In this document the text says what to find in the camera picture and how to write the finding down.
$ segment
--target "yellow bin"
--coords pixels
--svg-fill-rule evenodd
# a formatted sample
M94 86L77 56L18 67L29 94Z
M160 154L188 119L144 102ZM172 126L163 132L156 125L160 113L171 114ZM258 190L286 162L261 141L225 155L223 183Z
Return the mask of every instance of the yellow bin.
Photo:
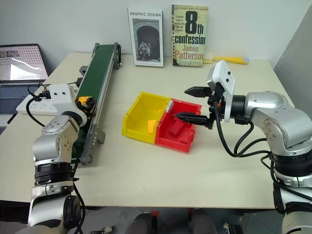
M123 118L122 134L155 144L157 125L171 99L141 92Z

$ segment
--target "power strip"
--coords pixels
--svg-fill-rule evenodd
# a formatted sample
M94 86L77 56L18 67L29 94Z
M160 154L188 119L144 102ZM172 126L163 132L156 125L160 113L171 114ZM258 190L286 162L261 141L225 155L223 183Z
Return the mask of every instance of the power strip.
M32 98L31 95L28 95L20 105L16 108L16 110L21 113L27 115L26 104ZM41 101L32 101L29 105L29 111L33 115L43 115L43 116L57 116L58 111L55 109L52 104L51 99L42 98Z

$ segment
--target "yellow handle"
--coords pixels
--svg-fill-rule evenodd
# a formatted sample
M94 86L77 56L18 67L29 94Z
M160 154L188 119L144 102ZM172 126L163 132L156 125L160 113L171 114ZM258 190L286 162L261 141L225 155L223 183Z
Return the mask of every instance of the yellow handle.
M242 57L218 57L218 56L215 56L214 60L225 60L226 62L233 62L233 63L239 63L239 64L248 64L248 62L249 62L248 58L242 58Z

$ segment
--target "book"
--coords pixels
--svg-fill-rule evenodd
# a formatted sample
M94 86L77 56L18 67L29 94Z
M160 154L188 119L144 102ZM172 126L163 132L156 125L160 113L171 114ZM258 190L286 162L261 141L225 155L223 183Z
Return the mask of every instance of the book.
M172 5L172 60L174 66L202 66L208 6Z
M162 11L128 8L134 65L164 66Z

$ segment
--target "wire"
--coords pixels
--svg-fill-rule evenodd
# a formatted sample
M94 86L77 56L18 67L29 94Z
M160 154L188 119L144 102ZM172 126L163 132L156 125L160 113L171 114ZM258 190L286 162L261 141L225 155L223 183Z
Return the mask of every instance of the wire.
M266 158L268 158L268 157L269 157L269 154L263 156L263 157L260 159L260 161L261 161L261 163L262 163L266 168L268 168L268 169L270 170L270 169L271 169L270 166L268 166L268 165L264 162L264 160L265 160Z
M74 234L77 234L78 232L80 234L83 234L81 227L82 227L82 224L84 222L84 218L86 217L86 207L84 205L84 202L83 202L83 199L82 199L80 193L78 192L78 189L77 189L75 183L74 183L74 190L75 190L75 193L77 194L77 196L78 196L78 198L79 198L79 200L81 202L81 207L82 207L82 217L81 217L80 223L77 225L77 229L74 232Z
M245 153L250 147L252 147L254 144L261 142L261 141L267 141L266 138L259 138L257 140L252 141L251 143L249 143L244 149L242 149L238 154L243 154Z
M28 90L28 92L29 92L29 94L31 95L31 96L35 96L35 94L34 93L32 93L32 92L30 92L30 87L31 86L34 86L34 85L37 85L38 86L38 88L40 87L40 86L43 86L44 87L44 90L47 90L47 87L49 86L49 85L51 85L51 84L42 84L41 82L40 83L38 83L38 84L30 84L28 87L27 87L27 90Z
M304 195L304 194L301 194L301 193L298 193L294 190L291 190L290 188L288 188L287 186L281 184L280 182L278 182L274 176L274 161L271 161L271 167L270 167L270 172L271 172L271 178L273 180L273 182L281 189L291 193L291 194L294 194L296 196L299 196L299 197L302 197L306 200L309 200L309 201L312 201L312 197L310 196L307 196L307 195Z
M137 207L137 208L139 209L139 211L141 211L141 212L142 212L142 214L144 214L143 210L141 210L141 209L140 209L140 207Z
M37 98L39 98L39 96L34 96L33 98L31 98L27 104L26 104L26 112L28 113L29 117L32 118L37 124L39 124L40 126L44 127L45 125L42 124L39 120L37 120L31 113L30 113L30 110L29 110L29 106L30 106L30 103L32 103L34 100L36 100Z
M242 135L242 137L238 140L238 142L236 143L235 147L234 147L234 154L237 154L238 151L238 147L240 146L240 144L243 142L243 140L253 131L254 129L254 123L252 123L251 121L248 121L248 123L250 124L250 128L249 130Z
M224 138L224 135L223 135L223 132L222 132L222 128L221 128L221 122L220 122L220 113L219 113L219 108L217 106L217 102L215 101L214 102L214 112L215 112L215 119L216 119L216 126L217 126L217 129L218 129L218 133L219 133L219 137L221 139L221 143L224 147L224 149L226 150L226 152L232 156L232 157L249 157L249 156L252 156L252 155L257 155L257 154L269 154L270 152L267 151L267 150L259 150L259 151L255 151L255 152L252 152L252 153L249 153L249 154L245 154L243 155L243 153L248 150L248 148L250 148L252 145L254 145L255 143L259 142L260 140L255 140L253 141L252 143L250 143L248 146L246 146L241 152L239 152L238 154L233 154L231 152L231 150L229 149L226 141L225 141L225 138Z

